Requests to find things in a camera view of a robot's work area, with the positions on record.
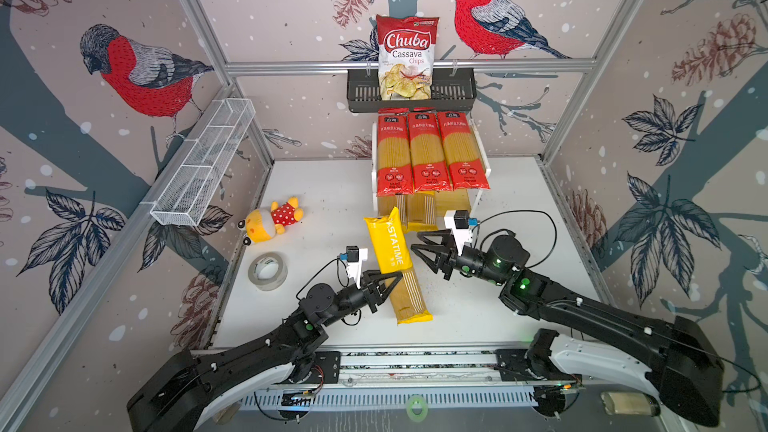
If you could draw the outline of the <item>glass jar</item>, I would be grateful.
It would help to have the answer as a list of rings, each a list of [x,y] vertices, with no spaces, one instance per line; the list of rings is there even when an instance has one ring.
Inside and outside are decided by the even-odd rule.
[[[237,414],[240,408],[241,408],[241,403],[235,402],[229,405],[228,407],[218,411],[215,414],[213,420],[217,425],[225,425],[234,418],[234,416]]]
[[[611,416],[656,417],[661,411],[654,397],[640,392],[607,391],[600,398],[605,412]]]

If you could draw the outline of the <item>wooden two-tier shelf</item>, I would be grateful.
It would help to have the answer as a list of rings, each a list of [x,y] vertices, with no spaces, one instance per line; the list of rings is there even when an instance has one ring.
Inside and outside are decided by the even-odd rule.
[[[373,192],[372,192],[373,212],[376,216],[379,216],[378,210],[377,210],[378,196],[376,195],[376,187],[377,187],[377,159],[376,159],[377,125],[376,124],[372,126],[371,141],[372,141],[371,184],[373,188]],[[447,191],[447,192],[435,192],[436,193],[436,219],[437,219],[438,229],[443,229],[445,227],[444,215],[448,210],[468,210],[471,214],[474,214],[475,210],[479,205],[483,192],[484,192],[484,189],[460,189],[460,190]],[[407,230],[407,221],[406,222],[402,221],[402,224],[403,224],[403,230],[405,232],[409,232]]]

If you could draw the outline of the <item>Chuba cassava chips bag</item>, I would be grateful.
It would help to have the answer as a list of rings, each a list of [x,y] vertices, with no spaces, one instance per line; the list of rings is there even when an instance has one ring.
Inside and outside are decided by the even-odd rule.
[[[384,101],[431,98],[439,19],[376,16],[378,80]]]

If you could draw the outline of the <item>yellow plush toy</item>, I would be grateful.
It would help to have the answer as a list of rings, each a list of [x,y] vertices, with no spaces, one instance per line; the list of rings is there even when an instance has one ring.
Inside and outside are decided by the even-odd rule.
[[[273,201],[269,207],[251,211],[237,223],[237,228],[244,233],[243,244],[250,246],[284,234],[288,226],[300,222],[303,217],[298,198],[291,197],[283,204]]]

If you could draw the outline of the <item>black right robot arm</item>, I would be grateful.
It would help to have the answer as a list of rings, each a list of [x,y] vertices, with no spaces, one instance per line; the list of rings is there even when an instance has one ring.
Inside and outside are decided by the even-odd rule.
[[[724,361],[697,323],[649,318],[578,294],[529,268],[530,254],[514,235],[495,237],[485,251],[457,246],[449,230],[421,232],[418,239],[410,249],[434,273],[491,282],[509,310],[594,338],[569,342],[539,330],[528,350],[535,374],[555,368],[599,377],[647,393],[694,424],[719,425]]]

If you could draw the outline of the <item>glass jar right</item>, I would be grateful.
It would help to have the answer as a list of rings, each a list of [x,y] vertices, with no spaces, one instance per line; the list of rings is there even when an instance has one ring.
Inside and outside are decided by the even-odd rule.
[[[640,392],[607,391],[600,398],[605,412],[611,416],[656,417],[661,411],[654,397]]]

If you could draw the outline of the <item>yellow spaghetti bag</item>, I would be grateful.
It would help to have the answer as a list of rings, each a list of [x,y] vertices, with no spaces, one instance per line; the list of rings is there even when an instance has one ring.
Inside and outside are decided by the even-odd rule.
[[[379,216],[389,216],[394,208],[399,211],[400,220],[407,221],[407,196],[391,195],[377,198],[377,210]]]
[[[387,277],[389,295],[399,324],[429,322],[433,319],[422,296],[413,261],[405,240],[400,210],[393,207],[388,215],[366,218],[365,222],[379,270]]]
[[[406,199],[407,230],[409,232],[436,231],[436,193],[418,192]]]

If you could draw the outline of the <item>red spaghetti bag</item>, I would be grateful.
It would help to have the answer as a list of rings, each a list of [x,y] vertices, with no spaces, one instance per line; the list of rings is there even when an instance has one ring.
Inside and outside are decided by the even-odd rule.
[[[438,112],[448,172],[455,189],[489,189],[484,163],[465,113]]]
[[[407,125],[415,192],[447,192],[452,189],[445,162],[437,117],[412,112]]]
[[[377,119],[377,195],[414,191],[407,109],[383,109]]]

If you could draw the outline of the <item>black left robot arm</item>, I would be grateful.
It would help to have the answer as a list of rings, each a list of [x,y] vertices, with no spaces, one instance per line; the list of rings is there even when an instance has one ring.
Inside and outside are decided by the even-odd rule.
[[[328,339],[326,328],[365,307],[376,312],[401,280],[400,272],[365,271],[358,284],[338,291],[317,283],[293,313],[257,339],[216,353],[183,349],[128,401],[131,429],[193,431],[249,392],[306,377]]]

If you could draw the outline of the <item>glass jar left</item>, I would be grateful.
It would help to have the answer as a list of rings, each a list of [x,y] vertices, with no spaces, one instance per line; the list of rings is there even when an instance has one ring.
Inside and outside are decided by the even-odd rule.
[[[225,425],[234,418],[234,416],[237,414],[240,408],[241,408],[241,403],[235,402],[229,405],[228,407],[218,411],[215,414],[213,420],[217,425]]]

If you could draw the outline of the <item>clear tape roll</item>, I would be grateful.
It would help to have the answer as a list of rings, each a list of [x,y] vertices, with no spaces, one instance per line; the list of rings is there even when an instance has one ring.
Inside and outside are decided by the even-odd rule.
[[[247,275],[257,289],[271,292],[282,286],[287,279],[288,270],[281,255],[269,252],[250,263]]]

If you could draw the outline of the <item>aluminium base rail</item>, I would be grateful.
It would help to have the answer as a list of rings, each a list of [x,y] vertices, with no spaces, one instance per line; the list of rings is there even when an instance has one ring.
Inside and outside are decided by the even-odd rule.
[[[235,402],[241,403],[240,410],[271,412],[281,420],[304,413],[363,410],[403,410],[423,418],[440,408],[500,407],[532,407],[558,416],[592,383],[644,393],[555,368],[533,375],[522,349],[433,348],[320,351],[309,377],[260,388]]]

